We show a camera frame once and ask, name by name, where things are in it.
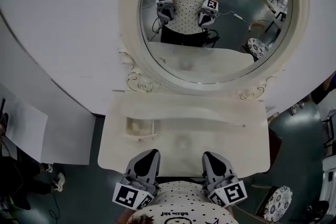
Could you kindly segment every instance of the black cable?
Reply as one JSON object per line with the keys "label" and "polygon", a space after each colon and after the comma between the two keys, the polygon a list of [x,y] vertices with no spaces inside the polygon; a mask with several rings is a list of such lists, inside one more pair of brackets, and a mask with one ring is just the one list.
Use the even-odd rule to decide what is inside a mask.
{"label": "black cable", "polygon": [[204,48],[206,45],[209,45],[209,44],[211,44],[211,43],[212,43],[211,48],[213,48],[213,47],[215,46],[216,42],[220,39],[218,31],[216,31],[215,29],[209,29],[208,31],[215,32],[216,36],[215,36],[215,37],[212,37],[212,38],[209,38],[210,34],[207,34],[207,41],[206,41],[206,43],[202,46],[202,48]]}
{"label": "black cable", "polygon": [[153,40],[153,38],[160,32],[160,29],[162,29],[163,25],[161,23],[161,21],[159,20],[159,27],[157,30],[154,30],[154,25],[155,25],[155,22],[158,20],[158,18],[155,19],[155,21],[153,22],[153,25],[152,25],[152,31],[155,33],[155,35],[150,39],[149,42],[151,42]]}
{"label": "black cable", "polygon": [[54,211],[52,211],[51,209],[49,210],[49,214],[50,214],[50,217],[55,219],[56,220],[56,224],[58,223],[58,220],[61,218],[61,213],[59,211],[59,207],[58,207],[58,204],[57,204],[57,201],[56,201],[56,198],[54,197],[54,195],[52,195],[50,193],[50,195],[52,196],[52,198],[54,199],[54,202],[55,202],[55,205],[57,207],[57,211],[58,211],[58,215],[56,215],[56,213]]}
{"label": "black cable", "polygon": [[[259,21],[261,21],[261,20],[257,20],[257,22],[259,22]],[[268,20],[263,20],[263,21],[270,23],[270,21],[268,21]]]}

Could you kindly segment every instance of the black pants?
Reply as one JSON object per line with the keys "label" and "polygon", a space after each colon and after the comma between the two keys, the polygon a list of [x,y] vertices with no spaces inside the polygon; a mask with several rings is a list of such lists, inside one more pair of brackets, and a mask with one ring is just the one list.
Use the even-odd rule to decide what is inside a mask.
{"label": "black pants", "polygon": [[3,167],[6,167],[3,170],[7,179],[6,182],[4,182],[4,186],[7,185],[9,189],[14,190],[16,194],[24,196],[26,193],[51,193],[50,184],[45,184],[33,179],[34,176],[40,174],[40,168],[37,164],[20,163],[11,157],[3,157],[2,164],[4,164]]}
{"label": "black pants", "polygon": [[328,95],[328,93],[335,88],[336,84],[333,80],[330,82],[330,85],[326,90],[323,89],[323,83],[319,85],[315,90],[311,92],[311,97],[314,103],[319,104]]}
{"label": "black pants", "polygon": [[184,35],[173,30],[170,30],[168,27],[162,27],[161,33],[161,42],[170,43],[183,46],[191,47],[201,47],[205,44],[207,38],[207,32]]}

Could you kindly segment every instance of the dark hair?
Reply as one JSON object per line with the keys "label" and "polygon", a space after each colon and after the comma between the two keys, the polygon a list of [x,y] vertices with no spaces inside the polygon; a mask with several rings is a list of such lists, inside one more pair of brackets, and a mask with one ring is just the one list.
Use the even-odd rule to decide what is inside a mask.
{"label": "dark hair", "polygon": [[146,215],[141,215],[137,218],[133,218],[128,221],[128,224],[152,224],[153,220],[152,218],[146,216]]}

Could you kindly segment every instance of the ornate mirror frame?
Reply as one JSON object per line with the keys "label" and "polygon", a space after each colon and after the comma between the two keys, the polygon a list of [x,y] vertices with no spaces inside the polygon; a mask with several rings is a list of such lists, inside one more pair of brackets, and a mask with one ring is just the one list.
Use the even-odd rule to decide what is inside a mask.
{"label": "ornate mirror frame", "polygon": [[190,95],[233,96],[243,100],[261,97],[269,78],[281,70],[299,46],[307,25],[309,0],[288,0],[285,25],[269,57],[235,73],[226,82],[201,84],[188,82],[167,72],[150,54],[141,31],[141,0],[120,0],[121,39],[119,53],[130,65],[128,86],[139,92],[175,92]]}

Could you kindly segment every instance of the cable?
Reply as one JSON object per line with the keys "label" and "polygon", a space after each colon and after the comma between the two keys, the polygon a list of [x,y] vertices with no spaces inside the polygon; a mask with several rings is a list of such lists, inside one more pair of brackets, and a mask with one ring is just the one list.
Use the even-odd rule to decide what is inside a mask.
{"label": "cable", "polygon": [[[261,20],[257,20],[257,22],[259,22],[259,21],[261,21]],[[263,20],[264,22],[268,22],[268,23],[270,23],[270,21],[268,21],[268,20]]]}
{"label": "cable", "polygon": [[[212,38],[209,38],[209,36],[210,36],[210,34],[208,33],[209,31],[215,32],[216,36],[212,37]],[[205,46],[207,46],[207,45],[209,45],[211,43],[212,43],[212,46],[210,48],[213,48],[218,40],[219,40],[219,33],[218,33],[218,31],[216,31],[215,29],[209,29],[207,31],[206,43],[202,45],[202,48],[204,48]]]}
{"label": "cable", "polygon": [[227,15],[227,14],[229,14],[229,13],[233,13],[233,14],[235,14],[233,11],[230,11],[230,12],[225,13],[225,14],[222,14],[222,13],[217,13],[217,14],[219,14],[219,15]]}
{"label": "cable", "polygon": [[159,20],[159,27],[157,30],[154,30],[154,25],[155,25],[155,22],[158,20],[158,18],[155,19],[155,21],[153,22],[153,25],[152,25],[152,31],[155,33],[155,35],[150,39],[149,42],[151,42],[153,40],[153,38],[160,32],[160,29],[162,29],[163,25],[161,23],[161,21]]}
{"label": "cable", "polygon": [[61,213],[60,213],[60,210],[59,210],[59,207],[58,207],[58,204],[57,204],[57,201],[56,201],[56,198],[54,197],[54,195],[52,195],[50,193],[50,195],[52,196],[52,198],[54,199],[54,202],[55,202],[55,205],[56,205],[56,208],[57,208],[57,211],[58,211],[58,215],[56,215],[56,213],[54,211],[52,211],[51,209],[49,210],[49,214],[50,214],[50,217],[55,219],[56,220],[56,224],[58,223],[58,220],[61,218]]}
{"label": "cable", "polygon": [[244,19],[241,19],[243,22],[247,23],[248,25],[250,25],[251,23],[245,21]]}
{"label": "cable", "polygon": [[149,7],[144,7],[144,8],[142,8],[142,9],[150,8],[150,7],[153,7],[154,5],[155,5],[155,2],[154,2],[152,5],[150,5]]}

